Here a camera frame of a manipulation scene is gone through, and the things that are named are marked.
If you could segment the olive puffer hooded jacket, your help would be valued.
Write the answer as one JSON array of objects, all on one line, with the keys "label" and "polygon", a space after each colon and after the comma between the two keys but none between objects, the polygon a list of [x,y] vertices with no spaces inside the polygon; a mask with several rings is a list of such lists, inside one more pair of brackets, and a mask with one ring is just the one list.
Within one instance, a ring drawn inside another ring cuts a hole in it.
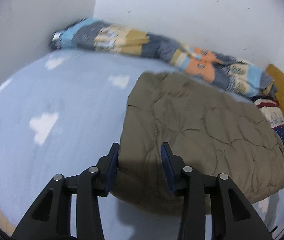
[{"label": "olive puffer hooded jacket", "polygon": [[284,188],[284,146],[252,103],[238,102],[184,74],[145,72],[132,89],[112,194],[139,209],[178,215],[160,147],[199,172],[226,173],[250,203]]}]

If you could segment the navy starry patterned pillow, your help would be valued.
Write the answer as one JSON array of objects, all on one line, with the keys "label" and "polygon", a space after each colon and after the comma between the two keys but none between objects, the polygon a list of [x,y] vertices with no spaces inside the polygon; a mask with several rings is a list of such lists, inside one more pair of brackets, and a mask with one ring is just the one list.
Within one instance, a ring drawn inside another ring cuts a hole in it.
[{"label": "navy starry patterned pillow", "polygon": [[278,103],[268,98],[257,98],[253,102],[284,145],[284,115]]}]

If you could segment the light blue cloud bedsheet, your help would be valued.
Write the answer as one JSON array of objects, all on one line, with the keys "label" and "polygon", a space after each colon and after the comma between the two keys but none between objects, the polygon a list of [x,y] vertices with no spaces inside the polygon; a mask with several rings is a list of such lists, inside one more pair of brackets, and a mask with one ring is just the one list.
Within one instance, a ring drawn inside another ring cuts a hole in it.
[{"label": "light blue cloud bedsheet", "polygon": [[57,174],[80,174],[119,142],[127,98],[162,61],[58,50],[0,86],[0,210],[17,226]]}]

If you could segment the patchwork blue orange quilt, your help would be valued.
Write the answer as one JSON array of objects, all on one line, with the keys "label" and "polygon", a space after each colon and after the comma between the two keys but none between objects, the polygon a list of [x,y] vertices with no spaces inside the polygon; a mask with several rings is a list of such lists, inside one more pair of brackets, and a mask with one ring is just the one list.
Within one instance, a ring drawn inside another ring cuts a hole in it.
[{"label": "patchwork blue orange quilt", "polygon": [[246,60],[93,18],[81,19],[55,31],[50,47],[54,50],[78,48],[159,59],[190,76],[247,98],[274,97],[277,92],[273,77]]}]

